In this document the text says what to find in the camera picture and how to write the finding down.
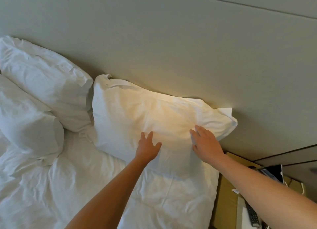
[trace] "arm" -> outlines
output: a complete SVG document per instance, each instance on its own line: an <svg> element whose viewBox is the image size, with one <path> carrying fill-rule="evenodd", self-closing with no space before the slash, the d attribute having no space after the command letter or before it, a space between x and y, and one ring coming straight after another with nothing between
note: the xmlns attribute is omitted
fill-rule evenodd
<svg viewBox="0 0 317 229"><path fill-rule="evenodd" d="M157 156L162 146L162 143L154 146L152 138L153 132L147 139L141 133L135 158L75 215L65 229L117 228L143 169Z"/></svg>
<svg viewBox="0 0 317 229"><path fill-rule="evenodd" d="M288 187L234 161L222 151L215 136L203 127L190 130L193 150L227 178L272 228L311 229L317 225L317 204Z"/></svg>

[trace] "gray wall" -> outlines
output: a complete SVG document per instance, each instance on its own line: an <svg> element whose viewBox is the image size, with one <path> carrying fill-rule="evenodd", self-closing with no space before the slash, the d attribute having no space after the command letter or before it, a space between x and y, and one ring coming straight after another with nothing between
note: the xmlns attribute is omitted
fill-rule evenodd
<svg viewBox="0 0 317 229"><path fill-rule="evenodd" d="M316 144L317 20L304 17L315 10L305 0L283 13L265 8L275 0L265 9L228 1L0 0L0 35L93 76L233 107L238 127L221 143L248 159Z"/></svg>

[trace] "wooden nightstand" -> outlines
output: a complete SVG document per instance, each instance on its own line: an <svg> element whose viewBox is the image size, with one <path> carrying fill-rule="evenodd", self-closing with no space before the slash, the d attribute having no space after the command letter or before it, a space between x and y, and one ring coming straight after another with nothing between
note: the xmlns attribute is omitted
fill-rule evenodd
<svg viewBox="0 0 317 229"><path fill-rule="evenodd" d="M232 153L227 152L227 155L247 167L261 167L258 164L243 159ZM284 176L284 180L287 184L289 184L289 182L291 181L291 179L287 176ZM234 193L232 191L232 189L234 188L235 187L226 178L224 178L222 175L219 176L217 197L211 218L211 225L214 226L216 229L236 229L237 203L238 197L241 197L241 195ZM302 193L301 185L296 180L293 180L291 182L290 188L299 193Z"/></svg>

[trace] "white duvet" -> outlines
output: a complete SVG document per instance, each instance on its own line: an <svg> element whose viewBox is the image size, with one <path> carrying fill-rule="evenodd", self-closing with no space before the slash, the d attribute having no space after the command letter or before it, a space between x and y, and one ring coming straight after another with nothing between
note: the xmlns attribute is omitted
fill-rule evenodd
<svg viewBox="0 0 317 229"><path fill-rule="evenodd" d="M64 228L124 167L83 134L65 132L51 166L27 159L0 133L0 228ZM218 171L207 164L189 179L145 170L118 228L208 228Z"/></svg>

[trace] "pillow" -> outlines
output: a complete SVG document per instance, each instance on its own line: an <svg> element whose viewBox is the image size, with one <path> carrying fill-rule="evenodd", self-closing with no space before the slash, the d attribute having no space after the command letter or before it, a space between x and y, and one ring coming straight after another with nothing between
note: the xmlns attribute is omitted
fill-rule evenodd
<svg viewBox="0 0 317 229"><path fill-rule="evenodd" d="M30 158L52 162L63 149L64 128L50 108L0 75L0 131Z"/></svg>
<svg viewBox="0 0 317 229"><path fill-rule="evenodd" d="M63 56L26 40L0 38L2 74L52 109L62 125L77 132L91 123L93 79Z"/></svg>
<svg viewBox="0 0 317 229"><path fill-rule="evenodd" d="M88 135L99 150L130 162L141 132L153 131L153 143L163 145L147 168L179 178L189 177L202 165L192 151L189 130L195 124L218 140L237 126L229 108L214 110L200 99L155 93L107 75L95 80L93 116L94 130Z"/></svg>

